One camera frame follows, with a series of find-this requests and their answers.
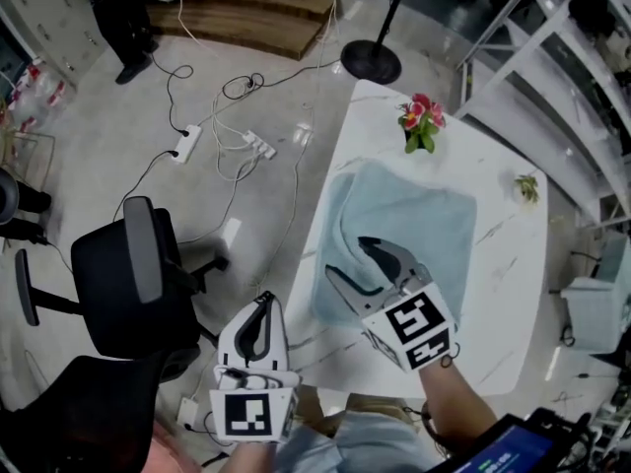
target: white cable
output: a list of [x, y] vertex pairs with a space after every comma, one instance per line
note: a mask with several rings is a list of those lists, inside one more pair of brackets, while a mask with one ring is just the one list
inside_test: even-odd
[[340, 33], [339, 30], [339, 22], [337, 21], [337, 0], [333, 0], [333, 5], [331, 7], [331, 11], [329, 13], [329, 23], [330, 23], [330, 18], [331, 15], [333, 17], [333, 20], [335, 21], [335, 31], [336, 31], [336, 38], [334, 38], [333, 40], [330, 40], [327, 35], [328, 35], [328, 26], [326, 27], [326, 31], [324, 32], [324, 34], [320, 35], [317, 38], [317, 43], [324, 43], [325, 45], [330, 45], [332, 43], [339, 43], [341, 42], [342, 39], [342, 35]]
[[[239, 182], [243, 179], [246, 178], [256, 167], [256, 165], [252, 166], [252, 162], [255, 162], [256, 160], [258, 160], [258, 158], [260, 157], [260, 153], [254, 154], [251, 156], [251, 158], [248, 158], [247, 160], [245, 160], [243, 163], [240, 164], [239, 169], [237, 171], [237, 177], [240, 177], [236, 180], [232, 180], [233, 183], [233, 192], [232, 195], [230, 197], [230, 201], [228, 202], [228, 205], [226, 205], [226, 210], [224, 211], [224, 215], [221, 218], [221, 221], [219, 222], [219, 224], [213, 228], [212, 230], [209, 230], [208, 232], [204, 233], [203, 235], [200, 236], [196, 236], [195, 238], [191, 238], [189, 240], [183, 240], [183, 241], [179, 241], [177, 244], [182, 245], [184, 243], [193, 243], [194, 241], [199, 241], [203, 238], [208, 237], [209, 235], [215, 233], [217, 230], [219, 230], [222, 226], [224, 226], [224, 223], [226, 222], [226, 218], [228, 217], [228, 212], [230, 211], [230, 207], [233, 204], [233, 201], [235, 201], [235, 194], [237, 194], [237, 184], [239, 184]], [[241, 176], [241, 170], [246, 166], [250, 164], [250, 169], [243, 175]]]
[[[323, 35], [324, 38], [326, 38], [330, 30], [331, 19], [333, 17], [334, 12], [335, 12], [335, 5], [331, 7], [331, 11], [328, 14], [328, 22], [326, 23], [326, 31], [324, 32], [324, 35]], [[303, 104], [303, 108], [310, 109], [312, 112], [312, 127], [311, 127], [312, 134], [310, 135], [309, 140], [311, 140], [314, 137], [314, 134], [316, 133], [316, 104], [317, 104], [317, 99], [319, 97], [319, 70], [320, 70], [320, 65], [322, 64], [322, 56], [324, 55], [325, 46], [326, 46], [326, 40], [324, 39], [320, 42], [319, 58], [317, 60], [317, 68], [315, 70], [314, 103], [311, 106], [306, 106]], [[285, 239], [287, 238], [289, 231], [291, 231], [292, 225], [294, 224], [294, 220], [296, 219], [296, 207], [298, 204], [298, 189], [300, 185], [300, 176], [298, 174], [298, 166], [300, 165], [300, 161], [303, 159], [303, 156], [305, 155], [305, 151], [307, 150], [308, 144], [309, 144], [309, 141], [304, 143], [303, 150], [301, 151], [300, 156], [294, 163], [294, 201], [292, 204], [292, 215], [289, 218], [289, 222], [287, 223], [287, 228], [285, 229], [285, 233], [283, 234], [282, 238], [278, 242], [278, 245], [276, 245], [276, 248], [274, 249], [274, 252], [272, 253], [271, 258], [269, 259], [267, 263], [267, 268], [265, 270], [265, 273], [263, 273], [260, 279], [258, 280], [254, 279], [254, 281], [249, 284], [251, 287], [254, 287], [256, 289], [257, 295], [260, 294], [260, 288], [265, 282], [265, 280], [267, 279], [267, 276], [269, 275], [269, 272], [271, 271], [274, 260], [276, 259], [278, 252], [280, 252], [280, 249], [283, 246], [283, 243], [285, 243]]]
[[206, 363], [206, 366], [203, 368], [203, 370], [199, 374], [199, 380], [197, 380], [197, 385], [195, 386], [195, 390], [193, 391], [193, 393], [190, 395], [190, 399], [195, 399], [195, 397], [197, 396], [197, 393], [199, 392], [199, 389], [201, 389], [201, 384], [204, 380], [204, 374], [206, 373], [206, 370], [208, 370], [208, 367], [212, 363], [213, 359], [215, 359], [216, 355], [217, 355], [217, 351], [213, 353], [213, 355], [208, 360], [208, 363]]
[[13, 84], [13, 81], [9, 79], [9, 76], [7, 76], [7, 74], [5, 74], [2, 70], [0, 70], [0, 76], [2, 76], [4, 80], [7, 81], [11, 85], [14, 91], [18, 89], [18, 87], [15, 84]]
[[[333, 5], [331, 6], [331, 10], [328, 14], [328, 21], [326, 22], [326, 29], [324, 31], [324, 34], [322, 35], [322, 40], [319, 42], [320, 43], [320, 52], [319, 52], [319, 58], [317, 61], [317, 68], [316, 68], [316, 86], [315, 86], [315, 100], [314, 103], [311, 106], [308, 105], [304, 105], [303, 104], [303, 108], [305, 109], [309, 109], [312, 112], [312, 135], [315, 133], [315, 125], [316, 125], [316, 101], [317, 98], [319, 96], [319, 71], [320, 71], [320, 66], [322, 64], [322, 57], [324, 55], [324, 47], [326, 45], [328, 45], [331, 42], [327, 42], [326, 38], [330, 32], [330, 26], [331, 26], [331, 20], [335, 19], [335, 23], [336, 26], [337, 25], [337, 17], [335, 16], [336, 13], [336, 9], [337, 9], [337, 0], [333, 0]], [[244, 178], [246, 178], [248, 175], [250, 175], [253, 170], [256, 168], [256, 164], [258, 161], [258, 158], [262, 155], [262, 153], [257, 153], [257, 154], [253, 154], [251, 156], [251, 158], [249, 158], [248, 160], [244, 161], [243, 163], [240, 164], [238, 171], [237, 171], [237, 175], [235, 177], [226, 177], [225, 175], [222, 174], [221, 169], [220, 169], [220, 161], [221, 161], [221, 151], [242, 151], [245, 150], [249, 147], [251, 147], [251, 144], [246, 143], [244, 145], [241, 146], [227, 146], [225, 145], [221, 139], [219, 138], [219, 133], [217, 131], [217, 125], [223, 127], [224, 129], [227, 129], [229, 131], [232, 131], [235, 134], [241, 135], [242, 137], [244, 136], [244, 134], [234, 128], [231, 128], [230, 126], [227, 126], [226, 124], [222, 123], [218, 117], [217, 114], [223, 110], [225, 110], [226, 108], [228, 108], [229, 106], [232, 106], [235, 103], [238, 103], [239, 101], [243, 101], [245, 98], [247, 98], [251, 93], [254, 93], [254, 91], [247, 91], [247, 86], [245, 84], [242, 84], [242, 91], [239, 94], [239, 98], [235, 101], [232, 101], [231, 103], [229, 103], [228, 105], [226, 105], [225, 107], [221, 108], [220, 110], [217, 109], [217, 105], [219, 103], [219, 97], [220, 95], [223, 94], [223, 90], [221, 92], [219, 92], [215, 98], [213, 99], [212, 102], [212, 111], [211, 114], [208, 115], [207, 117], [205, 117], [204, 119], [200, 120], [197, 125], [201, 126], [204, 122], [208, 121], [209, 119], [211, 120], [211, 127], [212, 127], [212, 132], [213, 132], [213, 136], [215, 137], [215, 142], [217, 143], [217, 164], [216, 164], [216, 168], [217, 168], [217, 173], [224, 179], [227, 180], [229, 182], [232, 182], [234, 184], [233, 187], [233, 192], [232, 192], [232, 196], [230, 198], [230, 201], [228, 202], [228, 205], [226, 207], [226, 210], [224, 212], [224, 215], [222, 217], [222, 220], [220, 222], [220, 224], [216, 227], [213, 228], [212, 230], [210, 230], [209, 232], [200, 235], [200, 236], [196, 236], [195, 238], [191, 238], [189, 240], [184, 240], [181, 241], [179, 243], [193, 243], [195, 241], [199, 241], [202, 238], [205, 238], [209, 235], [211, 235], [212, 233], [216, 232], [217, 230], [219, 230], [224, 222], [226, 221], [226, 218], [228, 217], [228, 212], [230, 210], [230, 207], [235, 199], [235, 195], [237, 193], [237, 184], [243, 180]], [[296, 160], [296, 162], [294, 163], [294, 199], [293, 199], [293, 204], [292, 204], [292, 215], [289, 219], [289, 222], [287, 224], [287, 228], [285, 229], [285, 233], [283, 234], [280, 242], [278, 243], [278, 245], [276, 246], [274, 252], [272, 253], [272, 257], [269, 259], [269, 262], [267, 264], [267, 269], [265, 270], [265, 273], [263, 274], [263, 276], [261, 277], [260, 280], [256, 281], [254, 280], [254, 282], [252, 284], [250, 284], [252, 287], [256, 287], [256, 293], [259, 294], [259, 290], [260, 290], [260, 286], [264, 283], [265, 279], [267, 278], [267, 276], [269, 275], [269, 272], [271, 270], [272, 264], [274, 262], [274, 260], [276, 259], [276, 256], [278, 255], [278, 252], [280, 251], [281, 247], [283, 246], [283, 243], [285, 242], [285, 239], [287, 238], [287, 235], [289, 234], [289, 231], [292, 228], [292, 225], [294, 224], [294, 220], [296, 219], [296, 208], [297, 208], [297, 204], [298, 204], [298, 189], [299, 189], [299, 174], [298, 174], [298, 166], [300, 165], [300, 161], [302, 160], [303, 156], [305, 155], [305, 151], [307, 150], [307, 143], [305, 143], [305, 145], [303, 146], [303, 149], [300, 153], [300, 156], [298, 157], [298, 159]], [[242, 170], [245, 166], [249, 165], [248, 170], [242, 174]]]
[[181, 12], [183, 10], [184, 7], [184, 0], [179, 0], [179, 12], [177, 13], [177, 20], [179, 21], [179, 23], [181, 24], [181, 27], [184, 28], [184, 31], [188, 34], [188, 36], [190, 36], [193, 40], [195, 40], [195, 42], [197, 43], [197, 45], [202, 46], [204, 49], [210, 51], [212, 53], [213, 56], [215, 56], [216, 58], [219, 58], [219, 56], [217, 55], [217, 53], [211, 48], [208, 47], [208, 45], [206, 45], [205, 43], [201, 43], [199, 40], [197, 40], [197, 38], [195, 37], [195, 35], [193, 35], [190, 30], [186, 27], [186, 25], [184, 24], [184, 21], [181, 20]]

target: pink flower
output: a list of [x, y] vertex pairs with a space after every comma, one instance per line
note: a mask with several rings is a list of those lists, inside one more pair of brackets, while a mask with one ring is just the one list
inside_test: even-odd
[[432, 101], [427, 95], [417, 93], [412, 97], [412, 101], [414, 101], [415, 103], [420, 103], [426, 110], [432, 108]]
[[429, 110], [434, 124], [439, 128], [443, 128], [445, 126], [445, 118], [443, 117], [443, 108], [441, 105], [437, 102], [433, 102]]
[[421, 103], [407, 103], [403, 106], [403, 110], [405, 110], [405, 122], [404, 127], [406, 130], [411, 130], [414, 126], [416, 126], [421, 116], [425, 113], [425, 107]]

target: marble tabletop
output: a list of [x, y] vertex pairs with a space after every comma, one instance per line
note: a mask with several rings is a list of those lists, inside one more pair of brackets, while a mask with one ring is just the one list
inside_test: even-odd
[[[361, 330], [320, 323], [309, 307], [328, 186], [340, 173], [371, 160], [411, 182], [475, 197], [456, 365], [480, 395], [510, 392], [524, 364], [543, 283], [547, 179], [507, 147], [449, 116], [435, 137], [433, 155], [406, 155], [396, 122], [405, 102], [409, 97], [368, 81], [355, 87], [285, 309], [291, 369], [317, 387], [424, 397], [417, 373], [403, 372], [373, 350]], [[522, 204], [514, 194], [513, 180], [529, 173], [538, 182], [536, 206]]]

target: small leaf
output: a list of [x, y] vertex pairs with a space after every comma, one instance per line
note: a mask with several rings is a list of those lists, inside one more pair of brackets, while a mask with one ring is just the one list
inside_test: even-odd
[[423, 145], [425, 146], [425, 149], [427, 149], [427, 152], [430, 154], [434, 154], [434, 149], [436, 148], [434, 145], [434, 140], [432, 139], [431, 136], [429, 136], [427, 133], [422, 133], [421, 134], [421, 141], [423, 142]]
[[405, 144], [405, 153], [411, 154], [418, 149], [418, 133], [413, 131], [410, 139]]

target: metal rack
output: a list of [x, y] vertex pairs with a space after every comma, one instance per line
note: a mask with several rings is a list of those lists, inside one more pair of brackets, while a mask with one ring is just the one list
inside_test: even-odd
[[[456, 117], [470, 116], [496, 132], [552, 178], [579, 206], [582, 224], [600, 226], [601, 200], [613, 196], [620, 221], [631, 219], [628, 176], [620, 136], [612, 134], [590, 99], [543, 43], [554, 35], [578, 58], [631, 135], [631, 107], [594, 46], [570, 19], [570, 0], [535, 0], [547, 18], [528, 35], [509, 19], [520, 0], [510, 0], [459, 65]], [[609, 0], [631, 35], [631, 0]], [[505, 26], [510, 44], [487, 43]], [[476, 58], [481, 51], [514, 51], [494, 70]], [[517, 74], [544, 100], [536, 102], [510, 82]]]

